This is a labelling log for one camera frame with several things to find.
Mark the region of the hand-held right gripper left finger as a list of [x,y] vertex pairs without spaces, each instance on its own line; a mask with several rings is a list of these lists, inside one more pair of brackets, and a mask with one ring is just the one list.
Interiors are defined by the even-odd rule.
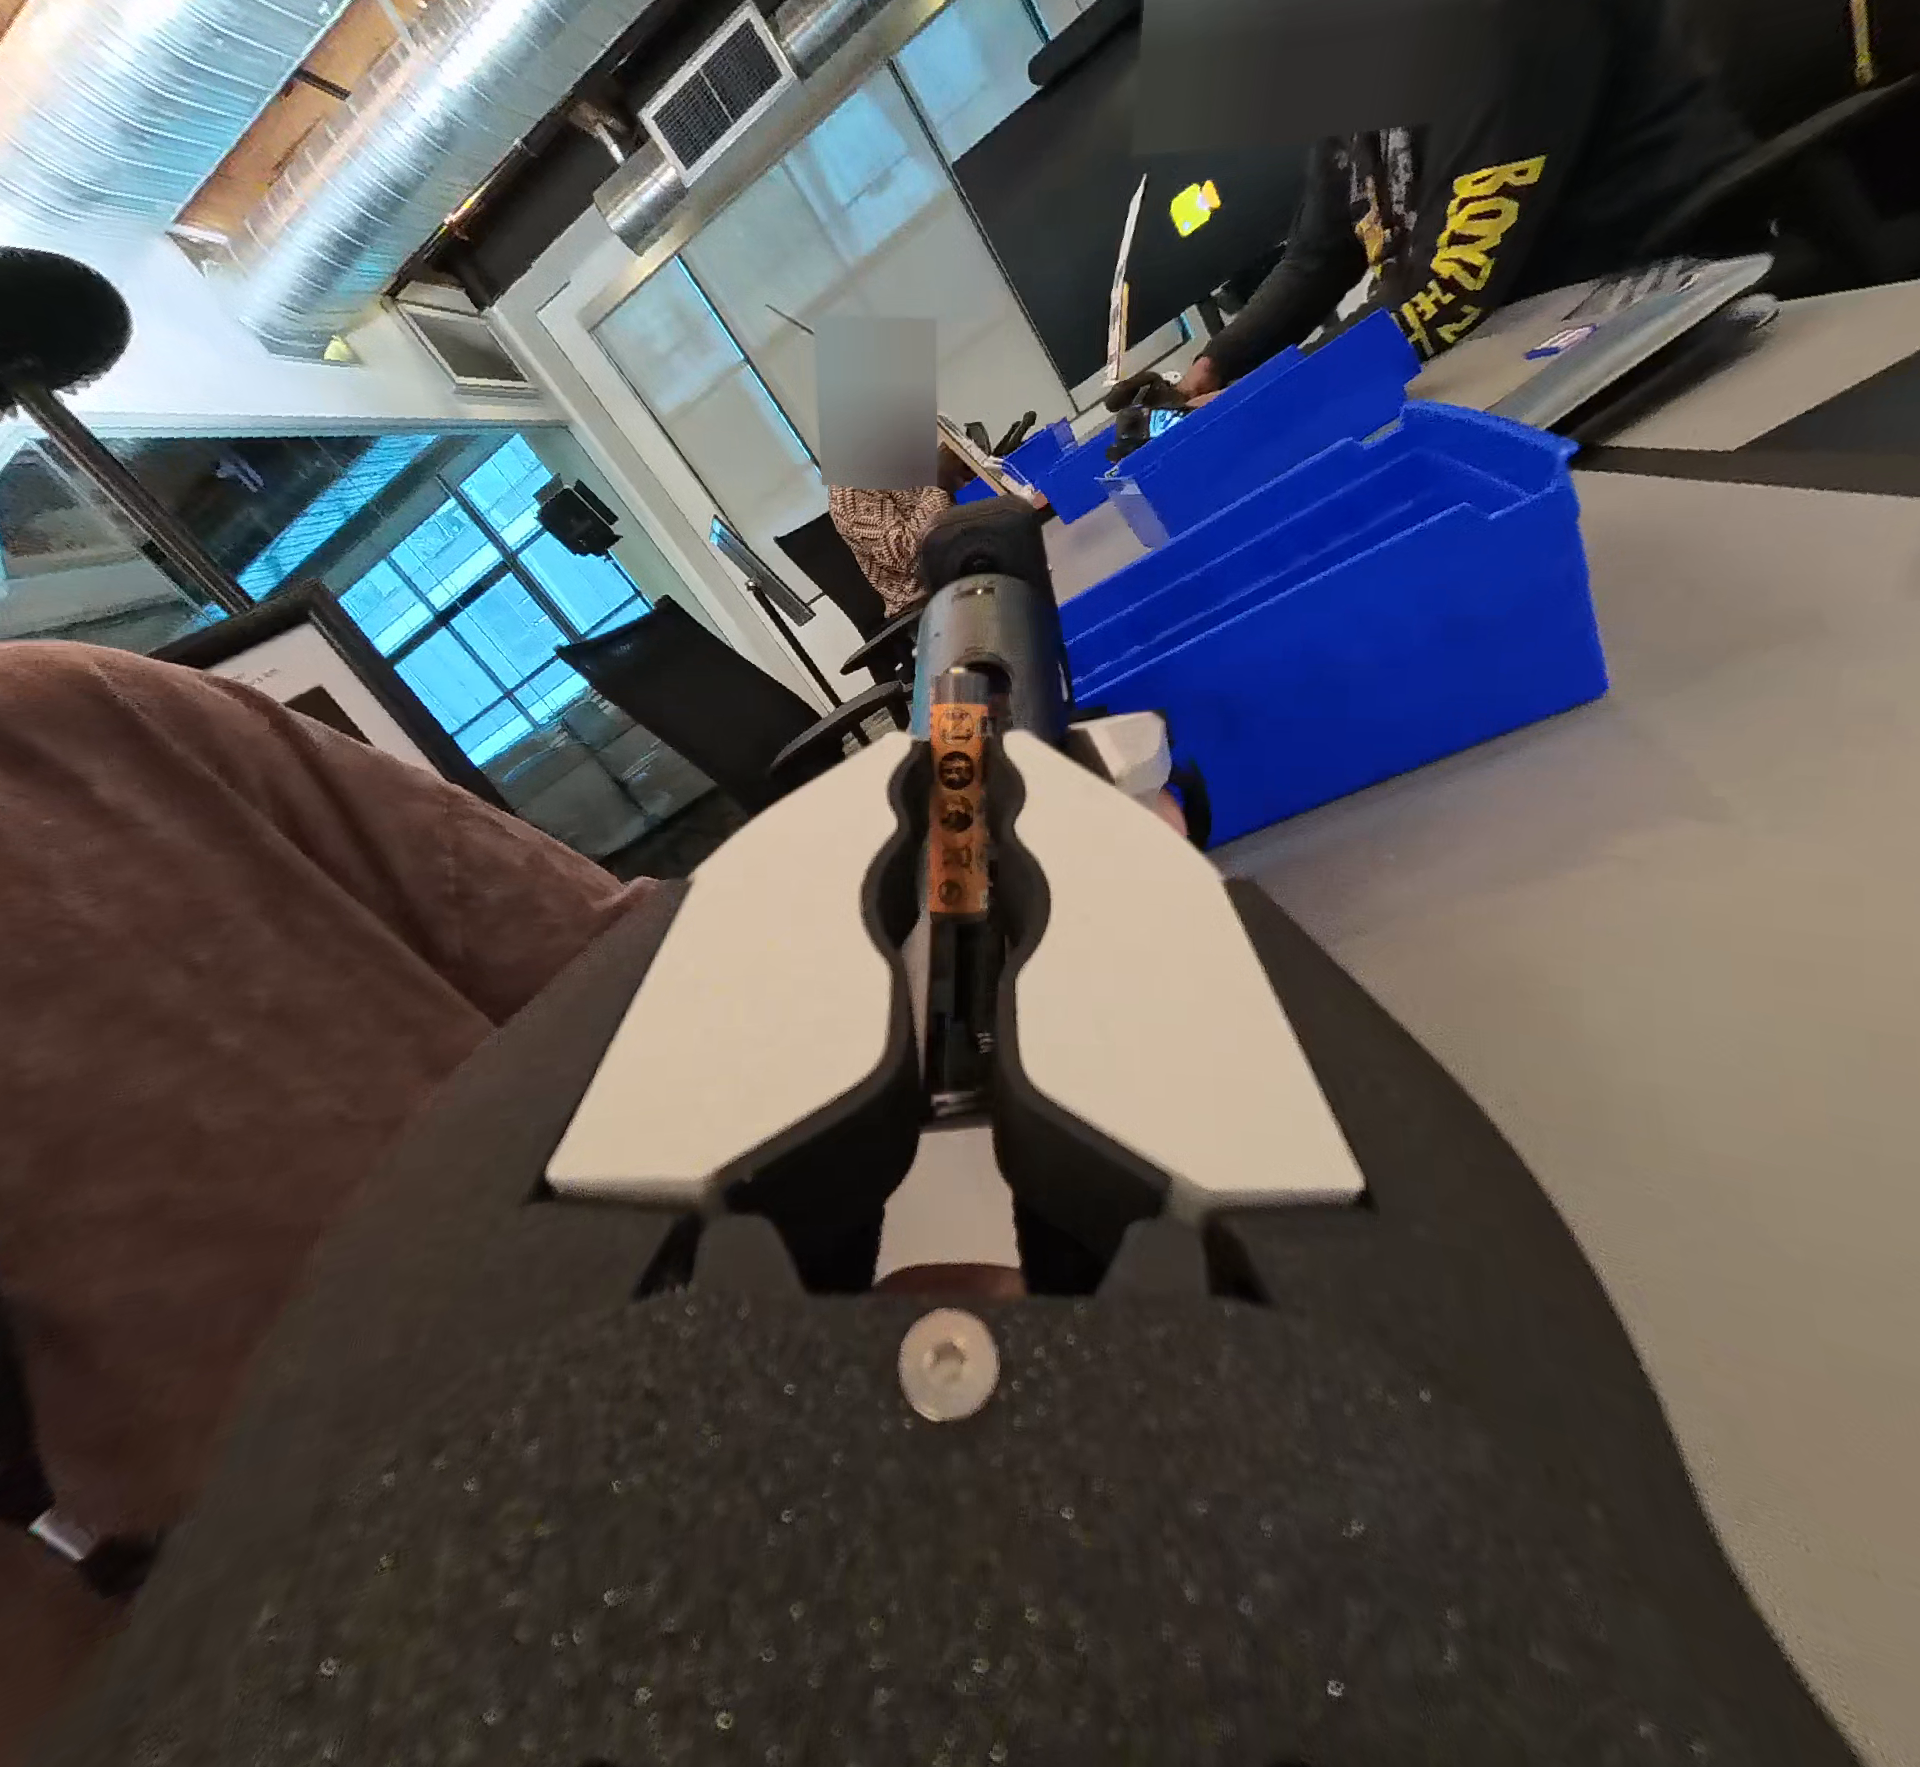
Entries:
[[816,1294],[866,1294],[920,1137],[902,964],[923,743],[892,732],[687,878],[543,1180],[671,1225],[763,1218]]

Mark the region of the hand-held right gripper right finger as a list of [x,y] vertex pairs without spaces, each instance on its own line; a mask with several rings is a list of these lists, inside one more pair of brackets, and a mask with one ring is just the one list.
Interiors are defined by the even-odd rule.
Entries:
[[1094,1297],[1137,1226],[1200,1285],[1246,1274],[1239,1218],[1368,1203],[1249,921],[1212,861],[1017,727],[989,777],[989,1130],[1029,1297]]

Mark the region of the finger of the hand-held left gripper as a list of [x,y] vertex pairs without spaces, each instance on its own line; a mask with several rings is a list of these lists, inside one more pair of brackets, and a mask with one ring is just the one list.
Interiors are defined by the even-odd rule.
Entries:
[[1118,795],[1166,795],[1172,746],[1162,714],[1100,714],[1068,724],[1068,756]]

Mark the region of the orange battery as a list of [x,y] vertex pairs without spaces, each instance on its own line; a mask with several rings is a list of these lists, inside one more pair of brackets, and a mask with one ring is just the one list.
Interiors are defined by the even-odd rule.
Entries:
[[930,703],[928,905],[943,921],[979,921],[992,901],[989,706]]

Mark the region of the black remote control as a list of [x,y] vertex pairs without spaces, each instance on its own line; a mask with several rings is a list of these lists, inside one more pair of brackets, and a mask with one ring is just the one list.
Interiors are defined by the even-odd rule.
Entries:
[[992,901],[979,921],[943,921],[928,905],[923,832],[923,1090],[948,1127],[984,1112],[999,1047],[999,977],[1007,918],[999,909],[996,770],[1011,727],[1065,736],[1070,673],[1042,516],[1024,499],[952,508],[920,545],[923,608],[916,635],[912,733],[923,746],[930,829],[930,703],[989,706]]

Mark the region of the blue plastic bin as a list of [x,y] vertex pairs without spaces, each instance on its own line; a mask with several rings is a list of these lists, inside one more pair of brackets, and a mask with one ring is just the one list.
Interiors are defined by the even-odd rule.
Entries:
[[1576,449],[1413,400],[1065,598],[1077,699],[1166,717],[1213,845],[1586,706]]
[[989,455],[968,433],[943,427],[938,452],[968,469],[956,499],[975,505],[992,496],[1042,499],[1061,522],[1078,522],[1107,502],[1114,419],[1087,438],[1070,438],[1065,419],[1029,429],[1007,455]]
[[1385,311],[1315,350],[1286,350],[1150,435],[1103,481],[1104,502],[1147,547],[1344,440],[1367,440],[1403,410],[1420,362]]

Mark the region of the small tilted screen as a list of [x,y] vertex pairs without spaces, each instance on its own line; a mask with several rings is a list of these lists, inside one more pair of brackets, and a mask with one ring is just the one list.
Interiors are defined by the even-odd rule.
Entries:
[[787,650],[803,667],[809,683],[830,703],[830,710],[839,707],[842,697],[833,689],[833,680],[821,670],[797,635],[797,630],[813,621],[813,605],[787,578],[780,578],[777,569],[773,569],[773,565],[754,554],[754,547],[750,547],[750,541],[722,514],[712,514],[709,518],[709,545],[727,558],[727,565],[738,569],[747,594],[763,611],[763,620],[784,640]]

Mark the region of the person in brown shirt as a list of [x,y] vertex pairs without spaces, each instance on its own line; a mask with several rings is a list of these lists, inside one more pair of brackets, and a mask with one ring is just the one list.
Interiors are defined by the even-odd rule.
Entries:
[[2,645],[2,1328],[54,1505],[191,1513],[315,1245],[662,891],[245,683]]

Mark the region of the black partition panel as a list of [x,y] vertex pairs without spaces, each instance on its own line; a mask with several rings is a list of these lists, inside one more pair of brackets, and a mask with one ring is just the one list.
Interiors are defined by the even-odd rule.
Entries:
[[1068,387],[1110,362],[1123,225],[1127,350],[1213,298],[1249,293],[1282,252],[1308,145],[1133,151],[1144,0],[1094,0],[1029,59],[1032,90],[952,175]]

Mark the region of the grey laptop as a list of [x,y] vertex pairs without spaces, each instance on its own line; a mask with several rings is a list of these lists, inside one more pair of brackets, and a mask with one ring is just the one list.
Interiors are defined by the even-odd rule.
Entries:
[[1674,255],[1533,301],[1499,320],[1476,407],[1533,429],[1569,429],[1681,353],[1771,326],[1774,255]]

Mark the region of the white air vent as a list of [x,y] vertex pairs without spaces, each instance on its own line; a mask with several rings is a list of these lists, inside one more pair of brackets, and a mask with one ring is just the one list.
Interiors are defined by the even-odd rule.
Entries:
[[676,181],[691,187],[794,86],[797,69],[774,24],[743,0],[642,99],[641,125]]

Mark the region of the black floor lamp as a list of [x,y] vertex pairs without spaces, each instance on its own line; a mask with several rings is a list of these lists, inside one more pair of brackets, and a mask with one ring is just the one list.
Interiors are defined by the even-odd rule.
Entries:
[[128,343],[131,310],[104,271],[49,250],[2,247],[2,412],[24,416],[200,601],[246,614],[255,598],[242,582],[65,403]]

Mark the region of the silver ventilation duct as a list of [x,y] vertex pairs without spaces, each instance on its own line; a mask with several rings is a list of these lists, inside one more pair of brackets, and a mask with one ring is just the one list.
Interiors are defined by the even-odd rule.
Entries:
[[[29,0],[2,36],[2,215],[164,225],[352,0]],[[245,211],[245,330],[352,331],[400,267],[655,0],[431,0]]]

